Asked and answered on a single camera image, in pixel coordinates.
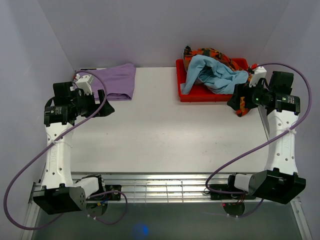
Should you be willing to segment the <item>light blue trousers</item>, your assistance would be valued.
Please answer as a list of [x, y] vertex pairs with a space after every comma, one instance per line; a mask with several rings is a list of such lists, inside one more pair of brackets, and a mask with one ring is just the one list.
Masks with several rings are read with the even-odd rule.
[[234, 92], [235, 85], [246, 83], [248, 77], [245, 70], [233, 71], [212, 57], [196, 55], [189, 63], [186, 81], [180, 89], [183, 95], [188, 95], [194, 85], [203, 85], [214, 94], [228, 95]]

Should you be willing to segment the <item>orange camouflage trousers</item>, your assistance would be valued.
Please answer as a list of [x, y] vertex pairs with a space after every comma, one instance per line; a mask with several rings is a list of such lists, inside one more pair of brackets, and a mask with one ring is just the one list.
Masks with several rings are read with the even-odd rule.
[[[188, 70], [188, 67], [189, 67], [189, 64], [190, 64], [192, 57], [194, 57], [196, 55], [203, 55], [203, 56], [213, 58], [213, 59], [225, 64], [232, 71], [246, 71], [245, 69], [240, 67], [233, 59], [227, 57], [225, 54], [221, 53], [218, 50], [215, 50], [213, 48], [199, 48], [198, 50], [192, 50], [189, 46], [186, 46], [183, 51], [183, 65], [184, 65], [184, 69], [186, 72]], [[249, 75], [249, 77], [248, 77], [246, 83], [249, 83], [251, 80], [251, 77], [252, 77], [251, 73], [249, 73], [249, 72], [248, 72], [248, 75]]]

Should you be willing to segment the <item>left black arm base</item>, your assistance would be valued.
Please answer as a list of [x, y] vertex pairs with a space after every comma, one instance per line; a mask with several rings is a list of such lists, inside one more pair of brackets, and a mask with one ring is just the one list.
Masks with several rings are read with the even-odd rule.
[[109, 203], [121, 200], [122, 185], [103, 185], [86, 200], [86, 211], [91, 217], [101, 217], [108, 209]]

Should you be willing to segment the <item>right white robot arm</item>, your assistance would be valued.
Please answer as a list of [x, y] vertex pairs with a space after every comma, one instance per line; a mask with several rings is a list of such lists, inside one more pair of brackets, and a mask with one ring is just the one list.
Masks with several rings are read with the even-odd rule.
[[274, 71], [268, 86], [267, 71], [258, 66], [251, 80], [236, 84], [227, 105], [235, 111], [264, 107], [269, 125], [268, 158], [264, 170], [254, 174], [237, 173], [226, 185], [226, 194], [237, 199], [244, 192], [261, 199], [287, 204], [306, 187], [295, 163], [295, 128], [300, 98], [291, 94], [293, 73]]

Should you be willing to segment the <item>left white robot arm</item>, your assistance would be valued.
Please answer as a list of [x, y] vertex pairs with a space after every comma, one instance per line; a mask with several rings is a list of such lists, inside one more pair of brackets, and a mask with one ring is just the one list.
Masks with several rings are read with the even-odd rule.
[[104, 90], [98, 90], [96, 103], [91, 84], [87, 80], [53, 84], [54, 97], [44, 107], [47, 143], [46, 164], [41, 190], [33, 194], [33, 201], [47, 214], [82, 211], [86, 199], [100, 200], [106, 195], [101, 176], [90, 175], [74, 182], [71, 174], [72, 127], [78, 116], [106, 117], [114, 108], [104, 100]]

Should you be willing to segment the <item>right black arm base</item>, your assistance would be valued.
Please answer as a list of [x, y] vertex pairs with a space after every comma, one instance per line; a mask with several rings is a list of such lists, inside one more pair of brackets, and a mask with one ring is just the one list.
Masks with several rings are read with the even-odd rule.
[[214, 201], [222, 201], [223, 210], [230, 216], [242, 217], [245, 214], [245, 200], [255, 200], [255, 196], [248, 194], [228, 194], [211, 191], [208, 188], [204, 190], [206, 195]]

